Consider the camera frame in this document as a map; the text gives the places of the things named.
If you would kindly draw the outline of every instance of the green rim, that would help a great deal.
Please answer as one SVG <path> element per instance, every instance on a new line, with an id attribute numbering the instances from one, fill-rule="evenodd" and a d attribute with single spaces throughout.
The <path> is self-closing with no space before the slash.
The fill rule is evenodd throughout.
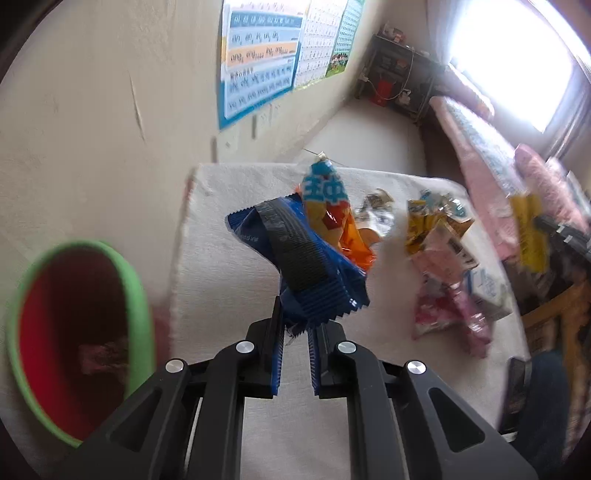
<path id="1" fill-rule="evenodd" d="M 68 445 L 78 447 L 81 440 L 74 438 L 61 428 L 55 425 L 45 411 L 41 408 L 33 391 L 31 390 L 25 372 L 22 368 L 20 347 L 19 347 L 19 319 L 26 296 L 29 293 L 33 282 L 37 279 L 39 272 L 56 254 L 77 247 L 94 248 L 102 252 L 111 260 L 121 279 L 125 292 L 125 304 L 128 318 L 128 358 L 129 373 L 125 387 L 125 397 L 131 395 L 152 373 L 154 373 L 155 346 L 154 328 L 150 318 L 150 309 L 144 292 L 144 288 L 134 269 L 127 261 L 113 248 L 103 242 L 94 240 L 80 240 L 61 244 L 41 256 L 27 270 L 23 276 L 17 293 L 9 307 L 7 317 L 7 341 L 8 356 L 12 366 L 12 372 L 17 380 L 22 396 L 25 398 L 29 408 L 33 411 L 39 421 L 60 440 Z"/>

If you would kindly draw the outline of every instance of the electrical cable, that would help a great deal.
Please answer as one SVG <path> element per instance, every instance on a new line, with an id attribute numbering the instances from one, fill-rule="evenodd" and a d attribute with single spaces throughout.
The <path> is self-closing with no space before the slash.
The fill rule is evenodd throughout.
<path id="1" fill-rule="evenodd" d="M 403 91 L 403 90 L 406 88 L 406 85 L 407 85 L 407 83 L 408 83 L 408 79 L 410 78 L 410 73 L 411 73 L 411 72 L 412 72 L 412 70 L 413 70 L 413 62 L 414 62 L 414 51 L 412 51 L 412 50 L 411 50 L 411 52 L 412 52 L 413 56 L 412 56 L 412 58 L 410 59 L 410 68 L 408 69 L 408 75 L 407 75 L 407 79 L 404 81 L 404 85 L 402 86 L 402 88 L 400 89 L 400 91 L 399 91 L 399 92 L 398 92 L 396 95 L 394 95 L 393 97 L 390 97 L 390 98 L 382 97 L 382 96 L 381 96 L 381 95 L 378 93 L 378 90 L 376 89 L 375 85 L 374 85 L 374 84 L 371 82 L 371 80 L 369 80 L 369 78 L 368 78 L 368 83 L 371 85 L 371 88 L 373 88 L 373 89 L 374 89 L 374 92 L 375 92 L 375 94 L 376 94 L 377 96 L 379 96 L 379 97 L 380 97 L 382 100 L 386 100 L 386 101 L 389 101 L 389 100 L 396 100 L 396 98 L 398 98 L 398 97 L 399 97 L 399 95 L 402 93 L 402 91 Z"/>

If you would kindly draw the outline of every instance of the green bowl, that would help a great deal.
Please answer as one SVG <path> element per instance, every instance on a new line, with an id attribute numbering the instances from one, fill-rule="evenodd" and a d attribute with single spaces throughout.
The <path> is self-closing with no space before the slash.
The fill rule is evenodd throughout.
<path id="1" fill-rule="evenodd" d="M 29 408 L 59 439 L 81 444 L 155 368 L 154 329 L 134 269 L 108 245 L 59 245 L 25 273 L 11 304 L 8 354 Z M 86 375 L 83 345 L 127 345 L 122 381 Z"/>

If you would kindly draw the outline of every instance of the blue snack bag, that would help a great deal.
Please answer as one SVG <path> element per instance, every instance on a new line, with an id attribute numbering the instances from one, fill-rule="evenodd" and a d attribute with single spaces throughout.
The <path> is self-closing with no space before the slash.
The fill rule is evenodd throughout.
<path id="1" fill-rule="evenodd" d="M 369 305 L 365 272 L 312 230 L 297 193 L 231 213 L 226 221 L 281 274 L 281 305 L 292 335 Z"/>

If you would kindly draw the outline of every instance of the curtain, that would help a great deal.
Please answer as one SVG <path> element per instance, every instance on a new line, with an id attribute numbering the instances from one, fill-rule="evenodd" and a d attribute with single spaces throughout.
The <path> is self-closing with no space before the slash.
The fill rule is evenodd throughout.
<path id="1" fill-rule="evenodd" d="M 442 65 L 452 59 L 452 42 L 458 23 L 471 0 L 426 0 L 431 48 Z"/>

